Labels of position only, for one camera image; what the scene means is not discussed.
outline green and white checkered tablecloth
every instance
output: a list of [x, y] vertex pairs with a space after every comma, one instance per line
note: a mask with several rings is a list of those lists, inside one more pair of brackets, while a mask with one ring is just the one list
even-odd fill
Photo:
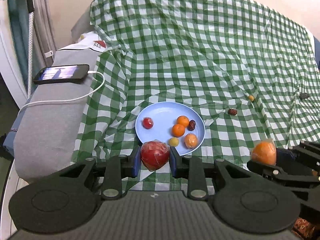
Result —
[[[130, 154], [137, 115], [160, 101], [203, 118], [205, 140], [192, 153], [203, 162], [241, 166], [270, 137], [277, 147], [319, 140], [320, 79], [310, 40], [276, 11], [252, 0], [94, 0], [91, 24], [109, 45], [95, 68], [106, 83], [88, 98], [72, 161]], [[92, 89], [101, 82], [95, 78]], [[310, 98], [301, 101], [303, 92]], [[123, 181], [126, 189], [186, 186], [168, 163]]]

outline small yellow fruit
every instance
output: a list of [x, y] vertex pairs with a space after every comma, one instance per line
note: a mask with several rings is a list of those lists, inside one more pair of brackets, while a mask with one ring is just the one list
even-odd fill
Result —
[[177, 147], [179, 144], [179, 139], [176, 138], [176, 137], [172, 137], [170, 140], [169, 140], [169, 145], [172, 146], [172, 147]]

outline orange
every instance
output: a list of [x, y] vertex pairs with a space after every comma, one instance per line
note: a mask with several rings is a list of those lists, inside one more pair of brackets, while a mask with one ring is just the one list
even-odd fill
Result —
[[182, 124], [184, 127], [188, 127], [189, 126], [189, 119], [188, 117], [181, 115], [177, 118], [177, 123]]
[[276, 165], [276, 158], [276, 146], [272, 141], [258, 143], [251, 152], [252, 160], [269, 165]]
[[193, 133], [188, 133], [184, 138], [184, 143], [186, 144], [187, 148], [194, 148], [198, 145], [198, 138]]
[[175, 137], [180, 137], [182, 135], [184, 135], [184, 132], [186, 131], [186, 128], [182, 125], [182, 124], [175, 124], [173, 127], [172, 127], [172, 135], [175, 136]]

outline teal curtain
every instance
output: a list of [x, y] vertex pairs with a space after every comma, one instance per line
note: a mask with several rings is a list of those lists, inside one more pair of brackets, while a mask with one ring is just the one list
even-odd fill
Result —
[[[8, 0], [8, 11], [14, 48], [17, 54], [23, 82], [28, 86], [28, 26], [27, 0]], [[33, 50], [33, 76], [40, 70], [40, 64]]]

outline black phone case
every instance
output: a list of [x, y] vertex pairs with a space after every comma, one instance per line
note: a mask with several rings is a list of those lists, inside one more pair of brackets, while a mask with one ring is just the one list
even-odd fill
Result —
[[47, 79], [47, 80], [39, 80], [39, 76], [42, 72], [42, 70], [39, 71], [38, 74], [36, 74], [35, 78], [33, 79], [33, 83], [35, 85], [42, 85], [42, 84], [55, 84], [55, 83], [76, 83], [76, 84], [80, 84], [83, 79], [88, 75], [88, 71], [89, 71], [89, 65], [88, 64], [77, 64], [78, 66], [86, 66], [87, 70], [84, 70], [85, 74], [80, 77], [80, 78], [61, 78], [61, 79]]

